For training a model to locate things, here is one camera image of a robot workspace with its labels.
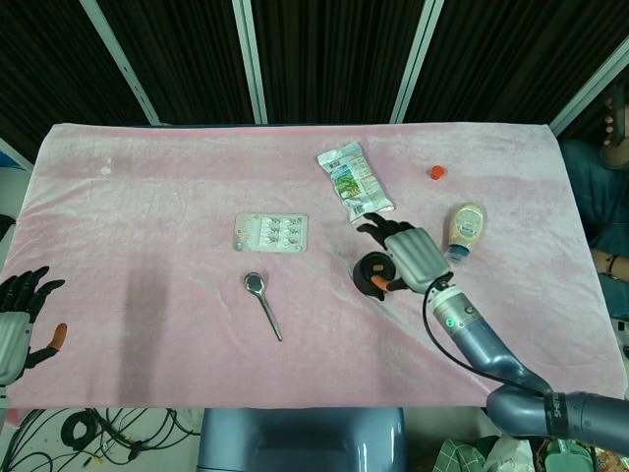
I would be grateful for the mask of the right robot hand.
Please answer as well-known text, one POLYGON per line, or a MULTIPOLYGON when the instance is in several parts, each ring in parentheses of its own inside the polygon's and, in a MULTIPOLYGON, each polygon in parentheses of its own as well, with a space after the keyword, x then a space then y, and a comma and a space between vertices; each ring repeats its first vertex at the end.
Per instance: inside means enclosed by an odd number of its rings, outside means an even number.
POLYGON ((424 295, 450 281, 450 264, 425 229, 375 212, 364 218, 357 231, 372 236, 382 250, 363 256, 354 266, 352 279, 361 293, 383 301, 388 292, 424 295))

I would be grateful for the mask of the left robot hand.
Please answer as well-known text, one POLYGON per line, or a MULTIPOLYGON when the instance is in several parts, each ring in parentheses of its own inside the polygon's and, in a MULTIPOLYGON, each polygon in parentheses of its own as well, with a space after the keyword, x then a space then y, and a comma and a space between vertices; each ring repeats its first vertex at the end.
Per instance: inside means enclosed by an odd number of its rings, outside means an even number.
POLYGON ((46 346, 35 351, 30 346, 34 324, 46 299, 65 284, 64 279, 40 284, 49 270, 45 265, 1 282, 1 389, 20 379, 25 370, 56 356, 65 343, 68 327, 61 323, 46 346))

